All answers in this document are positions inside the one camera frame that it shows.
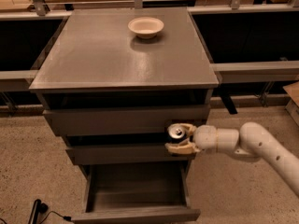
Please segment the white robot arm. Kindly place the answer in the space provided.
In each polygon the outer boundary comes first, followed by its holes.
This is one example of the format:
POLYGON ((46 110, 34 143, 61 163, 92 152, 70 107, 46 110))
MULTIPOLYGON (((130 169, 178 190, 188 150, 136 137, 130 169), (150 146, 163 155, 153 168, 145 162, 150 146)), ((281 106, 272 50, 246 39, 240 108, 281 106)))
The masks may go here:
POLYGON ((172 155, 210 150, 238 159, 262 158, 299 195, 299 159, 256 122, 247 122, 240 130, 175 123, 167 128, 167 133, 170 142, 165 148, 172 155))

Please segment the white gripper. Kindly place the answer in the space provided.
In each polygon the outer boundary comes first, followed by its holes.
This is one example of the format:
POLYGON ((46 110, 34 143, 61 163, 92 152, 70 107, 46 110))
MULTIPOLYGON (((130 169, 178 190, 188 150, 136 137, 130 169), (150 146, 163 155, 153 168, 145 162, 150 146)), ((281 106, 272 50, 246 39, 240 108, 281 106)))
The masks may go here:
POLYGON ((214 126, 202 125, 196 127, 189 123, 180 123, 177 128, 179 137, 190 136, 193 134, 193 142, 189 140, 177 144, 166 143, 165 147, 171 154, 191 155, 204 150, 216 150, 218 131, 214 126))

